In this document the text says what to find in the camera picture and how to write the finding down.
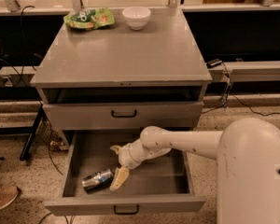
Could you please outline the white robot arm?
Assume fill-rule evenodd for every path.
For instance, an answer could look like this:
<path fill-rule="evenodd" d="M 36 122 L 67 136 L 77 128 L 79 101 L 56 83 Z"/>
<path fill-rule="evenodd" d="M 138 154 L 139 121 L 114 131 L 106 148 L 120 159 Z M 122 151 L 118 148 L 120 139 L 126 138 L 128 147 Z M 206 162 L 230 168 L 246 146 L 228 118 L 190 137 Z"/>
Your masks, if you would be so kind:
<path fill-rule="evenodd" d="M 140 138 L 111 148 L 119 156 L 112 190 L 143 161 L 172 149 L 217 162 L 217 224 L 280 224 L 280 130 L 262 119 L 238 119 L 223 131 L 146 127 Z"/>

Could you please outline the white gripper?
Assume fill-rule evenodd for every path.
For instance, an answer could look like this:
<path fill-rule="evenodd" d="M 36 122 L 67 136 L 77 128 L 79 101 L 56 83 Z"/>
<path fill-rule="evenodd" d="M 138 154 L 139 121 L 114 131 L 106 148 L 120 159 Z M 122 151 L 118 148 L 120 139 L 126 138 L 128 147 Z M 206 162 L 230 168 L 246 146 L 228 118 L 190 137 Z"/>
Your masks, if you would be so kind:
<path fill-rule="evenodd" d="M 140 140 L 121 147 L 114 145 L 110 148 L 119 155 L 119 164 L 122 166 L 115 170 L 113 181 L 110 185 L 110 190 L 119 189 L 126 181 L 130 174 L 130 170 L 138 167 L 143 161 L 150 156 L 150 151 L 142 145 Z"/>

